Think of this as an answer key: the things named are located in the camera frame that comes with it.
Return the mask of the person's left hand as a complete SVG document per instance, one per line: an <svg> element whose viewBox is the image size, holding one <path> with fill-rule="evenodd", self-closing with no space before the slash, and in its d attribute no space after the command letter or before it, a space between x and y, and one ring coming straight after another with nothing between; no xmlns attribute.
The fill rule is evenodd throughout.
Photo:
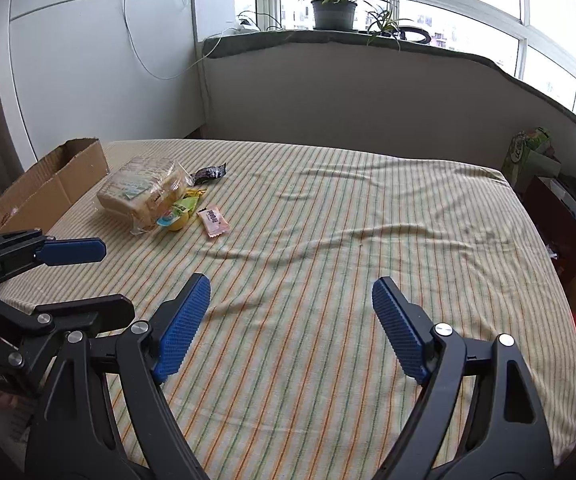
<svg viewBox="0 0 576 480"><path fill-rule="evenodd" d="M0 410L13 410L18 406L18 396L0 392Z"/></svg>

